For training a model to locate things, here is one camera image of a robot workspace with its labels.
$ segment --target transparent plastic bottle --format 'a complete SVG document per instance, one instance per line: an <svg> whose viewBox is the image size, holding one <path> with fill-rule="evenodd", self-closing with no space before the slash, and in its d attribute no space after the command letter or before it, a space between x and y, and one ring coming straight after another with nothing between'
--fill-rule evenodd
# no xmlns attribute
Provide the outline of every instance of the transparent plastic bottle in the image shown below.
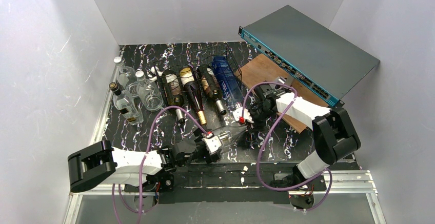
<svg viewBox="0 0 435 224"><path fill-rule="evenodd" d="M137 94L149 111L156 111L162 108L163 98L159 88L154 82L145 78L143 71L136 72Z"/></svg>
<svg viewBox="0 0 435 224"><path fill-rule="evenodd" d="M134 104L131 94L125 90L121 91L115 82L110 83L109 88L114 94L113 105L121 112L123 117L132 125L142 123L144 116L141 110Z"/></svg>
<svg viewBox="0 0 435 224"><path fill-rule="evenodd" d="M136 71L132 67L125 66L125 62L119 56L115 57L113 60L118 69L118 83L130 92L132 97L137 97L137 78L135 76Z"/></svg>

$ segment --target bottle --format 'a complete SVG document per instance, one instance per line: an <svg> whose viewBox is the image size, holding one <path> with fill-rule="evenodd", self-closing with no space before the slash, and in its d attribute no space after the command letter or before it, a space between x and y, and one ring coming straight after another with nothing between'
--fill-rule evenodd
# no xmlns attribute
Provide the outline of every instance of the bottle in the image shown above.
<svg viewBox="0 0 435 224"><path fill-rule="evenodd" d="M219 87L218 80L214 76L213 71L207 64L202 64L197 70L198 78L204 88L205 94L210 97L216 104L220 115L227 114L224 104L222 103L222 91Z"/></svg>
<svg viewBox="0 0 435 224"><path fill-rule="evenodd" d="M178 82L177 75L172 70L165 70L162 73L163 88L165 89L166 99L169 105L182 107L184 105L184 97L181 94L180 83ZM184 114L180 109L176 109L177 122L179 124L186 123Z"/></svg>
<svg viewBox="0 0 435 224"><path fill-rule="evenodd" d="M149 111L156 111L162 108L163 98L159 88L154 82L145 78L145 73L141 70L136 72L137 94Z"/></svg>
<svg viewBox="0 0 435 224"><path fill-rule="evenodd" d="M140 124L144 121L142 112L134 104L131 94L125 90L121 91L118 84L112 82L109 84L113 92L113 105L121 112L123 117L132 125Z"/></svg>
<svg viewBox="0 0 435 224"><path fill-rule="evenodd" d="M201 125L207 124L207 119L205 118L203 101L201 97L201 90L196 82L196 78L192 73L192 70L187 67L180 71L181 83L184 85L184 90L187 92L187 96L190 99L193 109L198 114Z"/></svg>
<svg viewBox="0 0 435 224"><path fill-rule="evenodd" d="M223 99L228 106L239 108L242 106L243 94L224 56L215 56L211 62L213 73L222 89Z"/></svg>
<svg viewBox="0 0 435 224"><path fill-rule="evenodd" d="M137 97L137 78L134 75L136 71L132 67L125 66L124 60L119 56L115 57L113 61L118 70L118 83L124 90L130 92L131 96Z"/></svg>

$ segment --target blue bottle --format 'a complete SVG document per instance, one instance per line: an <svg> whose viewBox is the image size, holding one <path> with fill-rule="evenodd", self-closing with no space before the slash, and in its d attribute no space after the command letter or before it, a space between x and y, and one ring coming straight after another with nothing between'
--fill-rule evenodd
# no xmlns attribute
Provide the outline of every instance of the blue bottle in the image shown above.
<svg viewBox="0 0 435 224"><path fill-rule="evenodd" d="M224 56L215 56L211 62L213 73L221 86L223 99L228 107L237 109L242 106L243 94L239 83Z"/></svg>

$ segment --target white wall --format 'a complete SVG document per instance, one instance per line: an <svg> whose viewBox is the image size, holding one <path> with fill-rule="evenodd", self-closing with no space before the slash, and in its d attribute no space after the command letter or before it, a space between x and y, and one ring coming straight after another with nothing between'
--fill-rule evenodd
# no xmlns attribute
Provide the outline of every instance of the white wall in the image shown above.
<svg viewBox="0 0 435 224"><path fill-rule="evenodd" d="M246 26L291 5L329 26L343 0L95 0L120 45L240 41Z"/></svg>
<svg viewBox="0 0 435 224"><path fill-rule="evenodd" d="M381 64L346 95L388 223L433 223L435 0L344 0L331 30Z"/></svg>
<svg viewBox="0 0 435 224"><path fill-rule="evenodd" d="M93 0L0 0L0 223L61 223L118 46Z"/></svg>

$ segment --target wire basket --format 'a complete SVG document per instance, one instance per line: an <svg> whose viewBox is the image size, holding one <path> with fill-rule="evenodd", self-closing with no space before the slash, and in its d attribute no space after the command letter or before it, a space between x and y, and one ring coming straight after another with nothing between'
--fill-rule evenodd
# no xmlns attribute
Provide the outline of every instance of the wire basket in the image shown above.
<svg viewBox="0 0 435 224"><path fill-rule="evenodd" d="M192 73L195 78L195 82L197 85L202 89L201 80L197 78L196 76L196 70L199 65L207 64L210 69L213 70L212 61L215 56L223 56L226 58L228 65L233 73L233 77L237 81L238 87L242 88L242 71L240 70L239 65L237 64L236 60L234 59L234 56L231 52L231 48L228 46L227 43L219 43L214 46L210 46L201 50L187 51L185 54L169 57L167 59L160 59L155 60L150 63L151 70L154 70L154 73L163 72L165 70L172 70L176 73L178 82L180 84L181 92L184 96L184 100L187 99L187 91L182 87L182 81L180 77L180 71L186 67L190 67L192 70ZM168 98L172 98L170 96L167 96L167 93L164 89L164 83L159 74L157 74L157 82L159 85L159 89L162 93L163 99L165 104L168 106Z"/></svg>

